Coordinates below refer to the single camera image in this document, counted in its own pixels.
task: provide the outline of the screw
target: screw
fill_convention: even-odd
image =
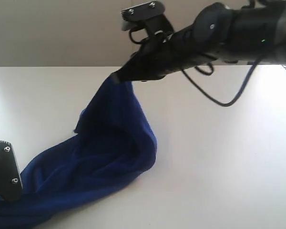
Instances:
[[[129,13],[130,15],[133,15],[134,10],[133,10],[133,9],[129,9],[129,10],[128,10],[128,13]]]
[[[156,5],[156,3],[151,2],[151,4],[149,4],[149,7],[150,7],[150,8],[154,8],[155,5]]]
[[[9,146],[4,148],[4,152],[8,153],[9,151],[10,151],[10,147]]]
[[[16,184],[18,183],[18,179],[17,179],[17,178],[14,178],[13,180],[11,180],[11,183],[12,183],[13,185],[16,185]]]

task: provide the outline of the blue towel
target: blue towel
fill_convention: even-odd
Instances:
[[[130,82],[107,78],[75,133],[27,165],[21,199],[0,200],[0,229],[33,228],[124,188],[155,163],[156,138]]]

